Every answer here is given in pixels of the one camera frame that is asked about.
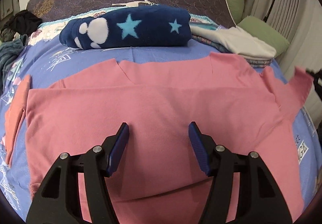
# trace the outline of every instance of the light green cushion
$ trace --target light green cushion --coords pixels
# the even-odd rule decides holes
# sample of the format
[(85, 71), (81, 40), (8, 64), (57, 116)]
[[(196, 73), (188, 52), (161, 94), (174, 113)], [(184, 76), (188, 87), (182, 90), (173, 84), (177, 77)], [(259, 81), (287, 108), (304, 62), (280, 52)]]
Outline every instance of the light green cushion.
[(245, 1), (244, 0), (227, 0), (227, 4), (235, 23), (238, 24), (242, 20)]
[(247, 16), (239, 24), (239, 27), (252, 36), (266, 42), (276, 49), (275, 57), (285, 52), (289, 47), (289, 41), (267, 23), (254, 16)]

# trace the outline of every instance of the light blue star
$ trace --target light blue star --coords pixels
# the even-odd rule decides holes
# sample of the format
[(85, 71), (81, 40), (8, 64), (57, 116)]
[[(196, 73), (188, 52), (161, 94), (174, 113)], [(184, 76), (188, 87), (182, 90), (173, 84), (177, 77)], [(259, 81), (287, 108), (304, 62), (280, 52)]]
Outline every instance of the light blue star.
[(128, 35), (131, 35), (138, 39), (138, 36), (134, 31), (134, 28), (137, 27), (140, 22), (142, 22), (142, 20), (132, 20), (131, 14), (129, 14), (126, 18), (125, 23), (116, 24), (118, 27), (122, 29), (122, 40)]
[(169, 23), (171, 25), (171, 31), (170, 32), (173, 32), (173, 31), (176, 31), (177, 33), (179, 33), (179, 28), (182, 26), (181, 24), (178, 24), (177, 23), (177, 19), (175, 19), (175, 21), (173, 23)]

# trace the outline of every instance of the orange cloth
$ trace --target orange cloth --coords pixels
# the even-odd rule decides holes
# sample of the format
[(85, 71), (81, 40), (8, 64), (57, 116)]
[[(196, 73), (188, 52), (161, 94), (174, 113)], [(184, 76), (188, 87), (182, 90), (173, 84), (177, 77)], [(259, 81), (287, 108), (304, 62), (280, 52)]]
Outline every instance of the orange cloth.
[(30, 90), (30, 75), (26, 75), (16, 90), (14, 98), (6, 111), (4, 118), (5, 128), (5, 150), (7, 155), (5, 163), (11, 166), (12, 152), (16, 142), (17, 135), (26, 116), (27, 97)]

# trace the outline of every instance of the deer print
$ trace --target deer print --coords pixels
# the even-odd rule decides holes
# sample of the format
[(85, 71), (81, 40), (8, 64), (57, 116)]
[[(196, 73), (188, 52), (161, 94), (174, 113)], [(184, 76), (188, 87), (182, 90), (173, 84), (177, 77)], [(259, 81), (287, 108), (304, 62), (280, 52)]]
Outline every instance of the deer print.
[(144, 2), (143, 1), (135, 1), (135, 2), (128, 2), (128, 3), (112, 3), (112, 5), (124, 5), (127, 7), (138, 7), (139, 3), (146, 3), (148, 5), (156, 5), (155, 3), (151, 3), (148, 0), (144, 0)]

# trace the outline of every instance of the metal screw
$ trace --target metal screw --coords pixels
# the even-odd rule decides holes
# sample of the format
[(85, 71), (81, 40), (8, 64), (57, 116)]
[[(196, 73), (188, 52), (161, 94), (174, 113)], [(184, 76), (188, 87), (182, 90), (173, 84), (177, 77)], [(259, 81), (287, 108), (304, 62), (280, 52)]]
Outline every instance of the metal screw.
[(63, 152), (60, 156), (59, 156), (62, 160), (64, 160), (65, 158), (68, 157), (68, 153)]
[(98, 152), (100, 152), (102, 150), (102, 147), (101, 146), (95, 146), (94, 148), (93, 148), (93, 152), (95, 152), (95, 153), (98, 153)]
[(222, 145), (217, 145), (216, 146), (216, 151), (223, 152), (225, 150), (225, 147)]
[(254, 159), (258, 158), (258, 153), (255, 152), (255, 151), (252, 151), (251, 152), (251, 157), (254, 158)]

